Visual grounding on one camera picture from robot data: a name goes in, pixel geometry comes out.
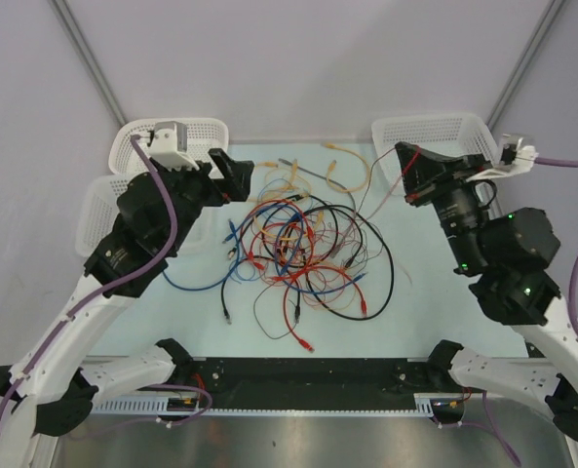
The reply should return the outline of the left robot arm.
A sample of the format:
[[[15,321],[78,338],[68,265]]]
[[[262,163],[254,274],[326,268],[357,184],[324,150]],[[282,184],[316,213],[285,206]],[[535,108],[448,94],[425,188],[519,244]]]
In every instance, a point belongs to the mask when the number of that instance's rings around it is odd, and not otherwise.
[[[146,172],[117,199],[112,230],[88,257],[74,293],[39,343],[21,361],[0,366],[0,467],[26,467],[35,436],[60,437],[92,409],[144,387],[185,387],[192,358],[174,339],[128,358],[83,366],[114,320],[141,298],[175,257],[203,208],[245,202],[252,161],[222,149],[208,163],[172,169],[144,157]]]

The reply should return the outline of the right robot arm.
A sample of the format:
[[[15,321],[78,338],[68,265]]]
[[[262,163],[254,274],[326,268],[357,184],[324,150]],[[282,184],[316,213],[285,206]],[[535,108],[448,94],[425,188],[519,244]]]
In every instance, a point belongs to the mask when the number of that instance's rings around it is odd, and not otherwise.
[[[521,208],[491,218],[476,185],[531,170],[532,145],[516,139],[498,164],[482,154],[445,156],[399,141],[405,201],[431,205],[457,262],[455,273],[477,281],[469,290],[482,313],[538,349],[532,366],[483,356],[443,340],[430,354],[426,378],[438,391],[454,385],[494,392],[546,416],[578,443],[578,318],[547,269],[560,241],[546,213]]]

